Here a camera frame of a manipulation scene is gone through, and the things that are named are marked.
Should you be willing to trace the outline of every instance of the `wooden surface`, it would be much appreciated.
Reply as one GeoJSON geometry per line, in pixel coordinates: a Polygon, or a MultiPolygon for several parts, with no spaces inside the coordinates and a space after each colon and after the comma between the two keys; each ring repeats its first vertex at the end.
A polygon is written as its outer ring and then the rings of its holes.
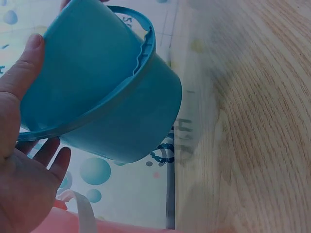
{"type": "Polygon", "coordinates": [[[311,233],[311,1],[179,0],[176,228],[311,233]]]}

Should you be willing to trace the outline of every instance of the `white handle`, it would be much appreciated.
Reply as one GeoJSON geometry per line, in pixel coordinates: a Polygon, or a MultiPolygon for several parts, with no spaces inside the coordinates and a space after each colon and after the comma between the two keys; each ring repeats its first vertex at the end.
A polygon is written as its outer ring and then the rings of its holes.
{"type": "Polygon", "coordinates": [[[79,233],[98,233],[96,219],[88,199],[72,190],[66,190],[57,199],[69,202],[72,198],[76,200],[79,217],[79,233]]]}

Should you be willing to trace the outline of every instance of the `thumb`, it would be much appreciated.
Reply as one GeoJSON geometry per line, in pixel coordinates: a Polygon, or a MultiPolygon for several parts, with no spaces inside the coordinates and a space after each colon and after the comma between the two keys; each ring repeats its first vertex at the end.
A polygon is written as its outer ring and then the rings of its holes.
{"type": "Polygon", "coordinates": [[[39,74],[44,57],[44,40],[41,35],[29,37],[18,61],[0,78],[0,95],[10,93],[20,101],[39,74]]]}

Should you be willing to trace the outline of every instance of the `human hand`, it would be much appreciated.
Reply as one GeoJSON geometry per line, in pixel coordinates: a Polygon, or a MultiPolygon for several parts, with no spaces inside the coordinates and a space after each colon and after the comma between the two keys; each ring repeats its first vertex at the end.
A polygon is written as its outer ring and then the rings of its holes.
{"type": "Polygon", "coordinates": [[[0,232],[29,233],[48,215],[70,161],[62,148],[46,169],[60,141],[49,139],[33,159],[27,154],[36,142],[17,143],[19,105],[40,72],[44,40],[33,35],[15,65],[0,78],[0,232]]]}

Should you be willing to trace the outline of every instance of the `bucket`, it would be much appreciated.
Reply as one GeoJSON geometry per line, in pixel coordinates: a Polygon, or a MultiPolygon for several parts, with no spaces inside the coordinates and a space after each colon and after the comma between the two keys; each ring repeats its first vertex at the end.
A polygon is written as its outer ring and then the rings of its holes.
{"type": "Polygon", "coordinates": [[[131,163],[171,129],[181,103],[178,76],[155,53],[141,13],[71,0],[43,35],[43,68],[21,102],[19,141],[59,136],[69,146],[131,163]],[[142,41],[114,13],[135,18],[142,41]]]}

